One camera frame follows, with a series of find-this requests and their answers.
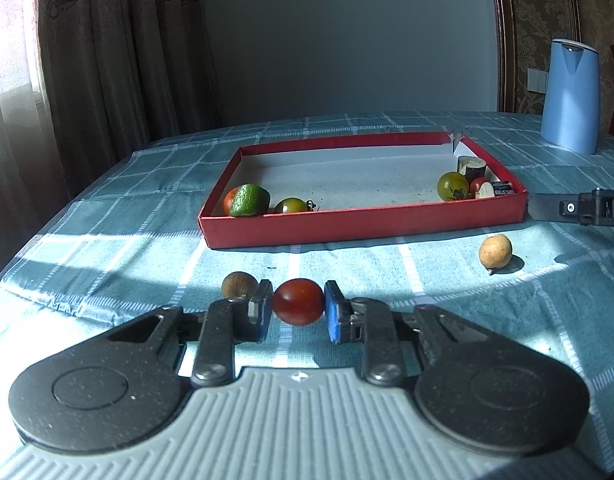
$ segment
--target lime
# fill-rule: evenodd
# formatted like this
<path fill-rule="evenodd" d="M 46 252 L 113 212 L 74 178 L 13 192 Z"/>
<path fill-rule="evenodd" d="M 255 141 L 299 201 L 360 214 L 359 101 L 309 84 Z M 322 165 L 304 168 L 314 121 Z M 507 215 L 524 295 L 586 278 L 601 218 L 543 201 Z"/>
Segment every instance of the lime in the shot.
<path fill-rule="evenodd" d="M 436 191 L 445 202 L 469 198 L 469 183 L 457 171 L 450 171 L 438 179 Z"/>
<path fill-rule="evenodd" d="M 307 204 L 303 202 L 300 198 L 286 198 L 278 202 L 276 208 L 274 208 L 274 213 L 303 213 L 305 211 L 309 211 Z"/>
<path fill-rule="evenodd" d="M 256 184 L 243 184 L 238 188 L 229 209 L 230 216 L 255 216 L 269 209 L 269 192 Z"/>

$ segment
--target brown curtain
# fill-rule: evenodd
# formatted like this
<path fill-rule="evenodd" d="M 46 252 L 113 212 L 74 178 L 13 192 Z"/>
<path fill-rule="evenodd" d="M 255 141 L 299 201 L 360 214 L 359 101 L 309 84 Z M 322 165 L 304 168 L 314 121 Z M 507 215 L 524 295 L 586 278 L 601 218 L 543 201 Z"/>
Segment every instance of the brown curtain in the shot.
<path fill-rule="evenodd" d="M 202 0 L 39 0 L 38 20 L 72 196 L 152 140 L 222 125 Z"/>

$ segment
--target red box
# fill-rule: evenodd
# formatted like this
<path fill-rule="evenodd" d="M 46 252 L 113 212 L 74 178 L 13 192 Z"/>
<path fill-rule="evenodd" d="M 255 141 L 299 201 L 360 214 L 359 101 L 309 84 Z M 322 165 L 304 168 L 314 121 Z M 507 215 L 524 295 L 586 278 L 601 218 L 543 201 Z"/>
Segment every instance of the red box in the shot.
<path fill-rule="evenodd" d="M 459 155 L 484 159 L 489 178 L 510 181 L 514 194 L 441 202 L 436 182 L 456 171 Z M 296 196 L 320 209 L 224 216 L 227 192 L 247 182 L 270 192 L 272 208 Z M 452 142 L 446 132 L 367 134 L 239 148 L 209 193 L 198 224 L 212 249 L 278 246 L 517 223 L 526 203 L 525 187 L 468 137 Z"/>

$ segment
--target blue electric kettle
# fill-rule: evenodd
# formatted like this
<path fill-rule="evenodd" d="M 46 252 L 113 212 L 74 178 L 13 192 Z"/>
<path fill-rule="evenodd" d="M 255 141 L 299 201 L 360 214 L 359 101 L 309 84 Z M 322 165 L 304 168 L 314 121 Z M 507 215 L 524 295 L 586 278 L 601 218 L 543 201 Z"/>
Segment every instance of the blue electric kettle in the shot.
<path fill-rule="evenodd" d="M 572 40 L 553 40 L 541 135 L 568 150 L 596 152 L 600 123 L 598 52 Z"/>

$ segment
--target blue checkered tablecloth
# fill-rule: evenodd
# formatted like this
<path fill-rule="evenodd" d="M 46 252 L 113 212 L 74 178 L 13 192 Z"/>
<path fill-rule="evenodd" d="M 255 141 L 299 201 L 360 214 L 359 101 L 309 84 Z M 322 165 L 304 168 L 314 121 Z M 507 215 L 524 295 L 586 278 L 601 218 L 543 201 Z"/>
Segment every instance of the blue checkered tablecloth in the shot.
<path fill-rule="evenodd" d="M 573 367 L 593 394 L 578 445 L 614 469 L 614 228 L 522 224 L 380 240 L 210 250 L 196 215 L 238 146 L 305 137 L 460 128 L 530 192 L 614 189 L 614 138 L 596 155 L 544 141 L 540 117 L 499 113 L 344 114 L 223 128 L 136 152 L 32 240 L 0 277 L 0 465 L 20 447 L 8 389 L 27 366 L 162 304 L 199 311 L 223 277 L 244 270 L 274 286 L 298 276 L 337 280 L 347 297 L 395 310 L 434 303 Z M 478 261 L 487 234 L 512 241 L 521 269 L 489 276 Z M 263 344 L 237 365 L 356 365 L 334 348 L 323 319 L 299 328 L 275 317 Z M 189 365 L 188 356 L 183 368 Z"/>

